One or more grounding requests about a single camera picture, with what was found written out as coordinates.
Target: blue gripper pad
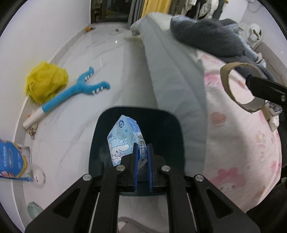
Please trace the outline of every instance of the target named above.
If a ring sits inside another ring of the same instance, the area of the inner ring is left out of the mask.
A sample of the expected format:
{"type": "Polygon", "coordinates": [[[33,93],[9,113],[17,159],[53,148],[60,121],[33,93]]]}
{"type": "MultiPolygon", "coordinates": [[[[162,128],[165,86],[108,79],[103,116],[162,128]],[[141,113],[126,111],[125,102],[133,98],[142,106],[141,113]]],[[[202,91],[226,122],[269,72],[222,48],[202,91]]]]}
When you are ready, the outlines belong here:
{"type": "Polygon", "coordinates": [[[148,159],[148,180],[150,183],[150,192],[153,190],[153,176],[152,176],[152,162],[150,159],[150,147],[147,146],[147,159],[148,159]]]}
{"type": "Polygon", "coordinates": [[[139,152],[139,144],[137,144],[136,146],[136,151],[135,151],[135,169],[134,169],[134,173],[133,173],[133,188],[134,191],[137,190],[137,165],[138,165],[138,161],[140,158],[140,152],[139,152]]]}

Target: dark green trash bin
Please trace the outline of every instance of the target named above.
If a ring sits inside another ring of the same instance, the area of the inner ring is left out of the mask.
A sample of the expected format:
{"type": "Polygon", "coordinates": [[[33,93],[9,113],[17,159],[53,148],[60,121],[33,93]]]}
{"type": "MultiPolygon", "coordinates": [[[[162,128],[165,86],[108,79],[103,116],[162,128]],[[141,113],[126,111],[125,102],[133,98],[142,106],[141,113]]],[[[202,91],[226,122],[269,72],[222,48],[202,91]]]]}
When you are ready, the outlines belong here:
{"type": "MultiPolygon", "coordinates": [[[[89,173],[92,176],[102,175],[112,166],[107,136],[121,115],[137,122],[146,144],[152,143],[155,154],[163,156],[168,165],[184,172],[183,138],[175,116],[157,109],[114,107],[104,111],[96,125],[89,160],[89,173]]],[[[152,195],[149,192],[147,165],[139,170],[137,187],[136,192],[122,195],[152,195]]]]}

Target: metal bolt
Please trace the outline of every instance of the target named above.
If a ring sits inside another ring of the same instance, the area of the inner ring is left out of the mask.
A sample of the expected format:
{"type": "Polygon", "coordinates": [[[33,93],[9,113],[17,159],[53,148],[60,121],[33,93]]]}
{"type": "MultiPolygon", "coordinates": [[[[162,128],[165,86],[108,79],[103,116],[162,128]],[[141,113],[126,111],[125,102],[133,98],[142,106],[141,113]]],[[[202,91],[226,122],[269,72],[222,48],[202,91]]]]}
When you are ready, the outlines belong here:
{"type": "Polygon", "coordinates": [[[119,172],[123,171],[124,169],[125,169],[125,166],[124,166],[124,165],[118,165],[118,166],[117,166],[117,170],[118,170],[119,172]]]}
{"type": "Polygon", "coordinates": [[[164,172],[169,172],[170,171],[170,166],[164,165],[164,166],[162,166],[162,170],[164,172]]]}
{"type": "Polygon", "coordinates": [[[92,176],[90,174],[83,175],[83,180],[84,181],[89,181],[91,179],[92,179],[92,176]]]}
{"type": "Polygon", "coordinates": [[[204,180],[204,177],[202,175],[196,175],[195,179],[199,182],[202,182],[204,180]]]}

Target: blue package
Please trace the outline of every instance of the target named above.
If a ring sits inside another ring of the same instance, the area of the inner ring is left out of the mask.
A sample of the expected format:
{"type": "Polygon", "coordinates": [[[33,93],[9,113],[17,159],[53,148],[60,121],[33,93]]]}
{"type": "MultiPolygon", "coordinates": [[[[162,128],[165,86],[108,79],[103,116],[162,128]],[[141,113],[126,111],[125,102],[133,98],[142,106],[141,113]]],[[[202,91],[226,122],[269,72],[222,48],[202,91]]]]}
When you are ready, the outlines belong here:
{"type": "Polygon", "coordinates": [[[139,163],[146,160],[146,143],[134,119],[121,115],[107,139],[113,166],[119,165],[123,156],[132,154],[134,143],[140,146],[139,163]]]}
{"type": "Polygon", "coordinates": [[[0,140],[0,177],[33,181],[29,147],[0,140]]]}

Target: cable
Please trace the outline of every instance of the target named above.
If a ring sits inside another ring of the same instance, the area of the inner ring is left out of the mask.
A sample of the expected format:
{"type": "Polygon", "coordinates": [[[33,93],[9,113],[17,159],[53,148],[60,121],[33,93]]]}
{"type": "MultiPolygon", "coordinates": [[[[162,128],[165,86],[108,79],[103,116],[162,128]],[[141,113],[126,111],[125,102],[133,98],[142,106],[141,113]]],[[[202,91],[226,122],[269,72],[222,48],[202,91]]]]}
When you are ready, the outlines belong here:
{"type": "Polygon", "coordinates": [[[260,9],[261,7],[262,7],[262,4],[260,3],[260,6],[258,7],[258,9],[257,9],[256,11],[250,10],[250,12],[256,13],[257,11],[259,11],[259,9],[260,9]]]}

